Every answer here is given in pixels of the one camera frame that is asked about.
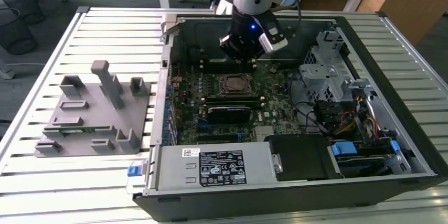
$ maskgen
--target power supply label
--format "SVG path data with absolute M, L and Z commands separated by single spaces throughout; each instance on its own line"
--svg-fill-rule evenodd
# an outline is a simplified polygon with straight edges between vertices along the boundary
M 243 151 L 202 152 L 199 162 L 202 186 L 247 184 Z

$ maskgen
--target black mesh trash bin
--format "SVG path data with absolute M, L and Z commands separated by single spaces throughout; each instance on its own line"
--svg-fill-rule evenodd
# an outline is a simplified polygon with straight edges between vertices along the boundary
M 38 24 L 44 20 L 38 0 L 3 0 L 10 8 L 18 9 L 27 24 Z
M 38 46 L 35 37 L 20 19 L 20 11 L 16 9 L 0 9 L 0 46 L 12 55 L 22 55 Z

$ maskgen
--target white paper label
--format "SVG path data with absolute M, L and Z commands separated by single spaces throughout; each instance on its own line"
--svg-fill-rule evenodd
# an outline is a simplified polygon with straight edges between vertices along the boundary
M 199 153 L 202 152 L 202 149 L 182 149 L 182 156 L 183 157 L 199 157 Z

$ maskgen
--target blue latch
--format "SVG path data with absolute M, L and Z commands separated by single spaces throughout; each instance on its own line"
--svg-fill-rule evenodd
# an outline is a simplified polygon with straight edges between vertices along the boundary
M 128 177 L 142 176 L 142 171 L 143 171 L 142 165 L 139 165 L 139 166 L 130 166 L 128 167 Z
M 392 146 L 392 149 L 394 149 L 395 152 L 400 151 L 400 145 L 399 145 L 398 141 L 391 140 L 391 146 Z
M 352 142 L 348 142 L 348 141 L 336 142 L 331 146 L 331 150 L 334 151 L 335 156 L 358 153 L 355 144 Z

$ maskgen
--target aluminum extrusion table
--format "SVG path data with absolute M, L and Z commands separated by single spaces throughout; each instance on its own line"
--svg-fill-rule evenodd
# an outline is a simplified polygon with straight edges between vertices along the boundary
M 98 82 L 90 74 L 91 63 L 108 60 L 110 72 L 120 81 L 143 77 L 152 83 L 152 92 L 158 90 L 164 49 L 160 22 L 166 13 L 212 14 L 200 9 L 146 8 L 91 8 L 87 13 L 76 13 L 0 142 L 2 223 L 155 223 L 134 203 L 126 186 L 128 166 L 148 158 L 156 93 L 150 99 L 144 152 L 56 158 L 35 158 L 32 153 L 63 93 L 56 84 L 64 74 L 78 74 L 84 82 Z M 304 15 L 347 17 L 448 161 L 448 86 L 390 20 L 370 13 L 304 12 Z M 354 58 L 352 61 L 363 77 L 360 65 Z M 207 223 L 447 223 L 447 185 L 404 193 L 371 207 L 238 217 Z

